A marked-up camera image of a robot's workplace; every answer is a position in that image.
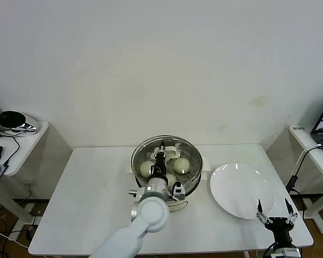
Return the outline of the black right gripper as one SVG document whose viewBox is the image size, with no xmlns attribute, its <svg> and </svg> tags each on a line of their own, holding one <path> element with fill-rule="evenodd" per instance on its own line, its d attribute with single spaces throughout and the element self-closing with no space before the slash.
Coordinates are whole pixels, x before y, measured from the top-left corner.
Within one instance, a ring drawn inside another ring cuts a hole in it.
<svg viewBox="0 0 323 258">
<path fill-rule="evenodd" d="M 286 208 L 289 216 L 285 217 L 267 217 L 263 213 L 261 200 L 258 200 L 256 217 L 264 224 L 267 230 L 270 230 L 274 237 L 275 246 L 293 246 L 289 232 L 293 230 L 294 223 L 298 213 L 294 212 L 292 205 L 285 199 Z"/>
</svg>

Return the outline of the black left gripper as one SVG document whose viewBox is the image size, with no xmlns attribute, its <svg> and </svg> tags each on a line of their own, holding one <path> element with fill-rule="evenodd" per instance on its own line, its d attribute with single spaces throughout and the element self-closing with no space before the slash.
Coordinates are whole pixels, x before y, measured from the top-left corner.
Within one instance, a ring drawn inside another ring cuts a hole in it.
<svg viewBox="0 0 323 258">
<path fill-rule="evenodd" d="M 167 168 L 164 141 L 160 143 L 159 151 L 156 153 L 156 163 L 151 166 L 151 172 L 150 178 L 166 178 Z"/>
</svg>

